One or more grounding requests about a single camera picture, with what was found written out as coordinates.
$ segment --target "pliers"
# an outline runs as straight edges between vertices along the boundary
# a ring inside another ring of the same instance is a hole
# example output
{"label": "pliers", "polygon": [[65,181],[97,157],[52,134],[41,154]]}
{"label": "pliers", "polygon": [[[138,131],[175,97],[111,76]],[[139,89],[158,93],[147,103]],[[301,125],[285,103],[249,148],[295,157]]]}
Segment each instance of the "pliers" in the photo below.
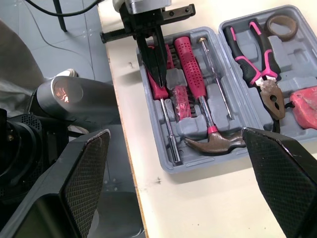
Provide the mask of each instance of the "pliers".
{"label": "pliers", "polygon": [[262,55],[262,72],[241,52],[232,26],[224,28],[224,36],[232,51],[234,60],[240,64],[243,79],[250,87],[257,87],[262,102],[274,120],[285,117],[285,105],[281,89],[276,85],[281,69],[276,63],[268,37],[256,19],[249,22],[249,27],[258,42]]}

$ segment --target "rusty hammer head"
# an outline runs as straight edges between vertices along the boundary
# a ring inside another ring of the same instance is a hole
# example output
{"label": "rusty hammer head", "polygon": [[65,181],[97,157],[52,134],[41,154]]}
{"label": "rusty hammer head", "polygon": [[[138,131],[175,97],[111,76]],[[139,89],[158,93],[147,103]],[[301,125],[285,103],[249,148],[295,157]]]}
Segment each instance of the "rusty hammer head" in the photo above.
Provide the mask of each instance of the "rusty hammer head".
{"label": "rusty hammer head", "polygon": [[231,136],[223,137],[219,132],[208,134],[208,142],[197,142],[185,138],[185,143],[195,150],[208,154],[227,154],[234,148],[245,147],[246,144],[242,139],[241,131]]}

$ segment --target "white table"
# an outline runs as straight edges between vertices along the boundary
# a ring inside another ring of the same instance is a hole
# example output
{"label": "white table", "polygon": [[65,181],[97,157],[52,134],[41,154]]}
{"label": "white table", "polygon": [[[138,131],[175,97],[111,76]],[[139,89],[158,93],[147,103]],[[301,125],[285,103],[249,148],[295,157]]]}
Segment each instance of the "white table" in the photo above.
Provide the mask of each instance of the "white table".
{"label": "white table", "polygon": [[[297,6],[317,33],[317,1],[172,2],[170,9],[194,3],[196,15],[163,26],[164,35],[200,26],[218,32],[225,20],[285,4]],[[123,28],[112,1],[100,3],[99,14],[104,32]],[[260,193],[249,158],[176,175],[163,171],[139,73],[136,42],[129,37],[106,47],[146,234],[151,238],[285,237]],[[311,144],[305,146],[311,153],[317,152]]]}

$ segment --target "cable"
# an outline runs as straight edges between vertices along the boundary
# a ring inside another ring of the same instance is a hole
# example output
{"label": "cable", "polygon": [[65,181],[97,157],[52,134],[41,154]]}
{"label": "cable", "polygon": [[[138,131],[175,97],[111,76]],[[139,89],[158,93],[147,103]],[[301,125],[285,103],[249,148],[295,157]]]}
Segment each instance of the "cable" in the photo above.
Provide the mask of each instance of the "cable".
{"label": "cable", "polygon": [[38,5],[36,5],[34,2],[32,2],[31,0],[25,0],[27,3],[29,3],[30,5],[32,5],[33,7],[35,7],[37,10],[40,10],[41,12],[44,12],[48,15],[51,16],[61,16],[61,17],[68,17],[68,16],[77,16],[80,14],[83,14],[87,11],[89,11],[91,8],[93,8],[94,6],[96,6],[98,3],[100,3],[102,0],[96,0],[94,1],[91,5],[89,5],[87,8],[80,10],[80,11],[76,11],[76,12],[72,12],[72,13],[55,13],[55,12],[50,12],[47,11],[41,7],[39,7]]}
{"label": "cable", "polygon": [[35,23],[36,27],[38,28],[38,31],[39,31],[39,33],[40,33],[42,39],[43,39],[43,41],[44,41],[46,44],[48,44],[49,46],[53,47],[53,48],[56,48],[56,49],[59,49],[59,50],[64,50],[64,51],[69,51],[69,52],[72,52],[72,53],[74,53],[74,54],[79,55],[81,58],[83,58],[85,61],[87,61],[87,63],[89,64],[89,66],[90,66],[90,68],[91,68],[91,70],[92,70],[92,72],[93,72],[94,80],[96,80],[93,65],[91,64],[91,62],[89,62],[89,60],[86,59],[85,56],[83,56],[82,54],[77,53],[77,52],[75,52],[75,51],[69,50],[69,49],[65,49],[65,48],[61,48],[61,47],[54,46],[54,45],[50,44],[49,42],[47,42],[47,40],[45,40],[45,38],[44,38],[44,36],[43,36],[43,34],[42,34],[41,30],[40,30],[40,27],[39,27],[38,23],[36,22],[33,13],[31,12],[31,9],[28,7],[28,5],[27,5],[25,2],[23,2],[23,3],[25,4],[26,8],[29,10],[29,12],[30,12],[30,14],[31,14],[31,16],[32,16],[32,18],[33,18],[33,20],[34,20],[34,23]]}

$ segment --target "gray plastic tool case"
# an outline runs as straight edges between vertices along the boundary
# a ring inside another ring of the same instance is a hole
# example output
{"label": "gray plastic tool case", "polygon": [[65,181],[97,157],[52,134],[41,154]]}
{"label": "gray plastic tool case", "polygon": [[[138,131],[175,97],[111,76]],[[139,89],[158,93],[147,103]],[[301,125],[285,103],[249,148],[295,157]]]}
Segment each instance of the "gray plastic tool case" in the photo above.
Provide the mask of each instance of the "gray plastic tool case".
{"label": "gray plastic tool case", "polygon": [[[236,18],[222,23],[219,34],[207,27],[176,33],[165,37],[166,44],[173,44],[174,40],[188,36],[192,49],[201,68],[207,88],[208,104],[212,118],[222,134],[230,134],[242,127],[253,127],[272,130],[273,121],[264,108],[256,88],[249,88],[242,78],[242,70],[232,57],[231,50],[226,43],[222,29],[231,25],[234,27],[237,42],[243,54],[261,69],[261,52],[253,34],[249,29],[249,21],[256,18],[260,25],[275,13],[291,16],[298,22],[296,36],[287,42],[282,42],[277,36],[270,36],[274,57],[281,68],[281,80],[278,86],[281,88],[285,103],[289,102],[290,94],[294,91],[317,86],[317,38],[301,12],[294,6],[286,5],[258,12],[252,15]],[[288,29],[275,25],[274,30],[279,33],[287,33]],[[215,51],[222,74],[221,84],[224,89],[233,119],[229,120],[227,110],[222,100],[220,90],[214,81],[211,81],[209,72],[204,63],[198,40],[201,37],[208,39],[211,49]],[[162,168],[168,173],[178,173],[196,168],[207,167],[223,163],[233,159],[239,159],[248,155],[246,148],[236,148],[231,153],[219,156],[208,156],[197,152],[184,143],[184,137],[189,137],[201,142],[207,141],[207,124],[201,115],[198,104],[195,106],[197,117],[185,118],[176,122],[175,114],[170,99],[165,101],[171,120],[173,133],[177,140],[177,146],[182,160],[182,165],[172,163],[171,152],[168,144],[167,129],[164,122],[159,101],[153,100],[152,90],[148,81],[146,70],[142,65],[139,52],[138,60],[142,81],[144,84],[147,104],[155,137],[158,156]],[[315,129],[302,129],[292,113],[292,109],[286,109],[286,116],[280,121],[281,134],[295,138],[300,142],[317,140]]]}

